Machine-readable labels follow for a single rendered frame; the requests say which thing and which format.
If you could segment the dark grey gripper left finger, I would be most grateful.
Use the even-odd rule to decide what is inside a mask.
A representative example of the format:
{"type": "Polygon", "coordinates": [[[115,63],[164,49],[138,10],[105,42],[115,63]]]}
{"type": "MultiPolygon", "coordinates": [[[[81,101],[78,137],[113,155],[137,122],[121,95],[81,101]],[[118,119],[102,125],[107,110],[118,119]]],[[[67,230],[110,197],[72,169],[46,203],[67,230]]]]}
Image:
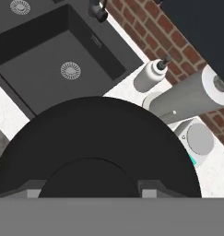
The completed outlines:
{"type": "Polygon", "coordinates": [[[45,180],[30,180],[19,188],[0,194],[0,198],[38,198],[45,180]]]}

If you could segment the white paper towel roll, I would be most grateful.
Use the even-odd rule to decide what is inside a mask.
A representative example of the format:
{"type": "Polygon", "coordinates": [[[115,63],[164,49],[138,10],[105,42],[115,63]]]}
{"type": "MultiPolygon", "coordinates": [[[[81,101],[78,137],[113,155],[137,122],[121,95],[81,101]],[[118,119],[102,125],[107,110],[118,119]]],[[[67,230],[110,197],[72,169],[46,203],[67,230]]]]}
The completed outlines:
{"type": "Polygon", "coordinates": [[[224,90],[217,73],[206,65],[165,92],[152,92],[143,100],[143,108],[165,124],[224,108],[224,90]]]}

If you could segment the black sink tap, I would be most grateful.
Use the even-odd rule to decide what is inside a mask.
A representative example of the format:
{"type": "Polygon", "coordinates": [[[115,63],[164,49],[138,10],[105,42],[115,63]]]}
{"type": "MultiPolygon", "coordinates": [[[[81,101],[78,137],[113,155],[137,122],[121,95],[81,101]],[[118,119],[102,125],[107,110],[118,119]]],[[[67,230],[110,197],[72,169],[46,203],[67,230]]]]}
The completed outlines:
{"type": "Polygon", "coordinates": [[[102,6],[100,6],[100,0],[88,0],[88,15],[97,19],[99,23],[104,22],[108,17],[107,2],[108,0],[103,0],[102,6]]]}

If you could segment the black kitchen sink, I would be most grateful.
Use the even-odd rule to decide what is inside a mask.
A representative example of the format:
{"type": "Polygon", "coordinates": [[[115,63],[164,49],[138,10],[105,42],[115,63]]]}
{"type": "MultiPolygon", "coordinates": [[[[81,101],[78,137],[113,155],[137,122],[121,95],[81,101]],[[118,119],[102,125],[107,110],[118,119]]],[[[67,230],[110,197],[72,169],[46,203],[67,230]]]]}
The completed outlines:
{"type": "Polygon", "coordinates": [[[0,86],[30,119],[102,96],[142,64],[88,0],[0,0],[0,86]]]}

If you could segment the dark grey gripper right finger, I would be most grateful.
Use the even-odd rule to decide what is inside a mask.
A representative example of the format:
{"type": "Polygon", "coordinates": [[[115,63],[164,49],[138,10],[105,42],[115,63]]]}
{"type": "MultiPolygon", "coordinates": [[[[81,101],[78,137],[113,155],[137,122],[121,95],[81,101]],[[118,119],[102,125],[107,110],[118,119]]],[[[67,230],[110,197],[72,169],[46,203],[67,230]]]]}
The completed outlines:
{"type": "Polygon", "coordinates": [[[137,190],[142,198],[185,198],[168,189],[160,180],[138,180],[137,190]]]}

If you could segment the dark window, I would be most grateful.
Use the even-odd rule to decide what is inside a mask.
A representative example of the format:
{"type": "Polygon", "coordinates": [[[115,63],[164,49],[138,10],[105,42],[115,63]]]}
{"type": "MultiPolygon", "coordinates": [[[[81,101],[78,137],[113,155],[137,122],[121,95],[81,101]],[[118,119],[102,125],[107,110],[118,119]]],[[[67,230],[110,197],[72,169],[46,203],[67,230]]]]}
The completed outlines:
{"type": "Polygon", "coordinates": [[[154,0],[224,81],[224,0],[154,0]]]}

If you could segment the white soap dispenser bottle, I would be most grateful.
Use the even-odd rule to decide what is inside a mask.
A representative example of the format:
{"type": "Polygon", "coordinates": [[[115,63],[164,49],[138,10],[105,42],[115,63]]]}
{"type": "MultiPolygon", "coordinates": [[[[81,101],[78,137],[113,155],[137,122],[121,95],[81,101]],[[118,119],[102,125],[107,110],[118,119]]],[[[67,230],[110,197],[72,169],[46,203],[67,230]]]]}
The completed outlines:
{"type": "Polygon", "coordinates": [[[168,72],[169,55],[163,59],[149,61],[134,79],[134,87],[138,92],[146,93],[162,81],[168,72]]]}

